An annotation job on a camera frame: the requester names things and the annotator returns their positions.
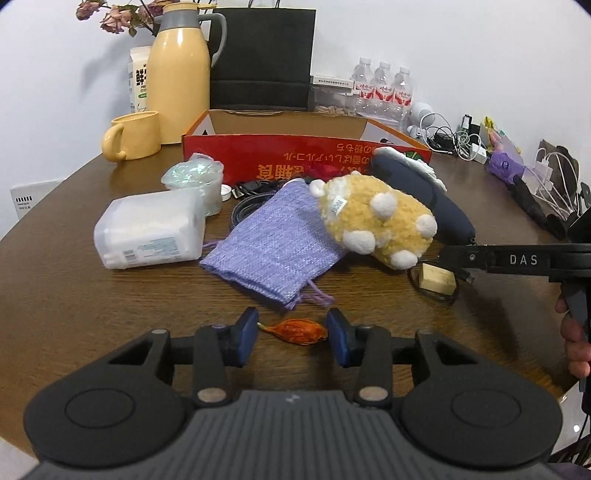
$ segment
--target human hand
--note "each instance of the human hand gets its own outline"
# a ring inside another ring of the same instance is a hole
[[[559,297],[554,307],[557,313],[565,313],[560,325],[560,334],[564,338],[564,351],[569,359],[569,372],[578,378],[591,373],[591,343],[585,340],[583,326],[571,317],[564,298]]]

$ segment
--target bottle cap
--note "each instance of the bottle cap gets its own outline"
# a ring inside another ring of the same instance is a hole
[[[230,194],[232,193],[232,187],[230,185],[222,185],[222,201],[226,201],[230,199]]]

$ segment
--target white pack of wipes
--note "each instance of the white pack of wipes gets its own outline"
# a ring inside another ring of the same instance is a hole
[[[105,210],[95,226],[95,247],[106,268],[197,260],[204,230],[199,189],[133,195]]]

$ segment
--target yellow mug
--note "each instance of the yellow mug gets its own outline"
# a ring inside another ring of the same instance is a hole
[[[154,155],[162,143],[158,117],[158,112],[136,112],[111,120],[101,145],[104,157],[121,161]]]

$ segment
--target pink flower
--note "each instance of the pink flower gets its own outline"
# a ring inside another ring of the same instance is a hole
[[[84,1],[76,8],[76,18],[78,20],[88,20],[99,8],[100,2]]]
[[[131,11],[119,10],[118,7],[111,7],[109,13],[105,15],[100,23],[100,27],[110,33],[121,33],[123,27],[130,27]]]
[[[151,25],[152,18],[162,15],[162,10],[166,5],[174,4],[178,1],[179,0],[154,0],[149,4],[146,4],[145,8],[142,5],[138,8],[139,18],[142,22]]]

